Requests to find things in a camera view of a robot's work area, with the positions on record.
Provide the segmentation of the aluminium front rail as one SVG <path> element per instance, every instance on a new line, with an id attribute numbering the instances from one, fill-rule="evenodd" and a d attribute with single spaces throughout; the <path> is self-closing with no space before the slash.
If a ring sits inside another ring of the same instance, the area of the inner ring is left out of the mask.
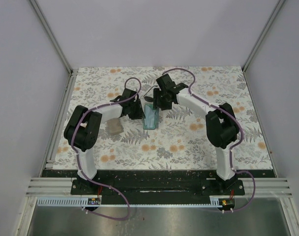
<path id="1" fill-rule="evenodd" d="M 291 198 L 292 191 L 285 178 L 255 178 L 256 198 Z M 36 177 L 29 182 L 27 196 L 70 196 L 72 190 L 79 190 L 75 178 Z"/>

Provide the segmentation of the left aluminium frame post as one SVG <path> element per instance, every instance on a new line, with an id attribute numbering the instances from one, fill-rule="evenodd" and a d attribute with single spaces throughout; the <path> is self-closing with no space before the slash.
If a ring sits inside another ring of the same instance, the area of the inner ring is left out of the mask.
<path id="1" fill-rule="evenodd" d="M 70 63 L 68 62 L 61 46 L 59 45 L 38 1 L 36 0 L 28 0 L 29 4 L 31 5 L 31 7 L 33 8 L 33 11 L 35 12 L 37 18 L 40 21 L 41 26 L 43 27 L 46 35 L 48 36 L 53 48 L 55 49 L 59 59 L 61 60 L 66 72 L 68 75 L 71 75 L 73 72 L 73 68 L 70 65 Z"/>

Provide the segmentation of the right aluminium frame post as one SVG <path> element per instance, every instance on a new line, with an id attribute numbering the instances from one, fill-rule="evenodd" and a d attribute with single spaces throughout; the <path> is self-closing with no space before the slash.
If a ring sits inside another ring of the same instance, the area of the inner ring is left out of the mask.
<path id="1" fill-rule="evenodd" d="M 278 0 L 275 7 L 273 8 L 270 16 L 268 17 L 263 29 L 261 30 L 259 37 L 257 38 L 254 46 L 252 47 L 245 63 L 242 66 L 243 74 L 246 73 L 248 68 L 250 67 L 252 61 L 254 60 L 256 54 L 258 53 L 261 45 L 263 44 L 265 38 L 267 37 L 270 29 L 272 28 L 274 22 L 276 21 L 278 15 L 280 14 L 281 10 L 283 9 L 284 5 L 287 3 L 287 0 Z"/>

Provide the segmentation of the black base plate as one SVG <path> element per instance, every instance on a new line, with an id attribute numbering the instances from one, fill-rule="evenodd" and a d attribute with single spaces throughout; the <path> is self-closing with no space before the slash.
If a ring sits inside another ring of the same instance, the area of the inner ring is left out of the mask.
<path id="1" fill-rule="evenodd" d="M 112 186 L 123 194 L 140 192 L 184 192 L 244 196 L 242 180 L 221 180 L 216 171 L 204 170 L 98 170 L 94 181 Z"/>

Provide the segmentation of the black aviator sunglasses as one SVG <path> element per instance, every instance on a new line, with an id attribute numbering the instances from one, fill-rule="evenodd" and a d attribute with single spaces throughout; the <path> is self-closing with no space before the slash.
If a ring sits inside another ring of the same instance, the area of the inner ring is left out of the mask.
<path id="1" fill-rule="evenodd" d="M 158 85 L 153 85 L 153 86 L 150 87 L 150 88 L 148 89 L 148 91 L 143 95 L 143 98 L 144 98 L 144 100 L 145 100 L 146 102 L 152 103 L 152 102 L 154 101 L 153 95 L 150 96 L 149 93 L 150 93 L 153 89 L 155 89 L 155 88 L 157 88 L 157 87 L 158 87 Z"/>

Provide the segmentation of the floral table mat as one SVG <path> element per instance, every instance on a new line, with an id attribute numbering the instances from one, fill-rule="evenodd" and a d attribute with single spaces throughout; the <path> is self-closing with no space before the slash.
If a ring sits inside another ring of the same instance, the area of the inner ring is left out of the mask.
<path id="1" fill-rule="evenodd" d="M 81 67 L 66 116 L 78 105 L 93 108 L 121 95 L 124 88 L 143 96 L 163 72 L 175 83 L 192 86 L 192 92 L 215 104 L 229 103 L 243 129 L 243 141 L 233 149 L 237 169 L 272 169 L 269 152 L 256 116 L 248 87 L 239 66 L 170 67 Z M 159 113 L 155 130 L 144 130 L 141 120 L 120 119 L 123 132 L 99 129 L 94 146 L 98 169 L 215 169 L 214 146 L 206 136 L 204 119 L 188 108 L 174 105 Z"/>

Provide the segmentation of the aluminium frame post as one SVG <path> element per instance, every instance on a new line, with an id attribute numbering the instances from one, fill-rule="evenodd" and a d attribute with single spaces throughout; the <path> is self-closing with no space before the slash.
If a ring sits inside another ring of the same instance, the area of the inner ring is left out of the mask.
<path id="1" fill-rule="evenodd" d="M 33 11 L 35 12 L 37 18 L 40 21 L 41 26 L 43 27 L 46 35 L 48 36 L 53 48 L 55 49 L 59 59 L 61 60 L 66 72 L 68 75 L 71 75 L 73 72 L 73 68 L 70 65 L 70 63 L 68 62 L 61 46 L 59 45 L 38 1 L 36 0 L 28 0 L 29 4 L 31 5 L 31 7 L 33 8 Z"/>
<path id="2" fill-rule="evenodd" d="M 280 14 L 281 10 L 283 9 L 284 5 L 287 3 L 287 0 L 278 0 L 275 7 L 273 8 L 270 16 L 268 17 L 263 29 L 261 30 L 259 37 L 257 38 L 254 46 L 252 47 L 245 63 L 242 66 L 243 74 L 246 73 L 248 68 L 250 67 L 252 61 L 254 60 L 256 54 L 258 53 L 261 45 L 263 44 L 265 38 L 267 37 L 270 29 L 272 28 L 274 22 L 276 21 L 278 15 Z"/>

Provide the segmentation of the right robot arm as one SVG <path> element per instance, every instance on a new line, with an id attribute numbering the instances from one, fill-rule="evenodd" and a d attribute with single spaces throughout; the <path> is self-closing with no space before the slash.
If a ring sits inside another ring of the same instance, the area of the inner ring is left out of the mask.
<path id="1" fill-rule="evenodd" d="M 172 109 L 173 104 L 187 107 L 206 122 L 209 142 L 215 147 L 217 169 L 216 189 L 226 195 L 234 188 L 237 180 L 232 165 L 232 148 L 237 144 L 240 127 L 230 104 L 216 106 L 192 93 L 191 86 L 176 84 L 169 74 L 156 79 L 159 88 L 153 90 L 153 106 L 161 110 Z"/>

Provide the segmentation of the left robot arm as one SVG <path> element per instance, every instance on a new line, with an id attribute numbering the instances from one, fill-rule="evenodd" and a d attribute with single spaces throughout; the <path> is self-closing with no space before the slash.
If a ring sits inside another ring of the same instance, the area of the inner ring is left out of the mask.
<path id="1" fill-rule="evenodd" d="M 115 118 L 129 116 L 130 119 L 145 117 L 138 92 L 125 88 L 122 95 L 107 104 L 88 109 L 78 105 L 64 130 L 64 138 L 76 152 L 78 164 L 77 181 L 88 194 L 98 191 L 99 183 L 94 178 L 97 168 L 94 163 L 93 147 L 102 123 Z"/>

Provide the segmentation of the grey-blue glasses case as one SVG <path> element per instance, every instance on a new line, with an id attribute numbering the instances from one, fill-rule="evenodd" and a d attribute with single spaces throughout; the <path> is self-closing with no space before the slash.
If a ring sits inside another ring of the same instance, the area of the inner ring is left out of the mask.
<path id="1" fill-rule="evenodd" d="M 155 109 L 152 104 L 145 104 L 144 114 L 145 118 L 143 119 L 143 129 L 157 129 L 159 125 L 159 109 Z"/>

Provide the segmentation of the brown glasses case green lining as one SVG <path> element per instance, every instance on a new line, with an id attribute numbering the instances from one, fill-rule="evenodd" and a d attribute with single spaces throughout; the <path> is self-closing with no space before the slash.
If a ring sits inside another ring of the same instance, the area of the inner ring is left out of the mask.
<path id="1" fill-rule="evenodd" d="M 117 135 L 123 132 L 123 127 L 119 118 L 107 121 L 107 127 L 111 135 Z"/>

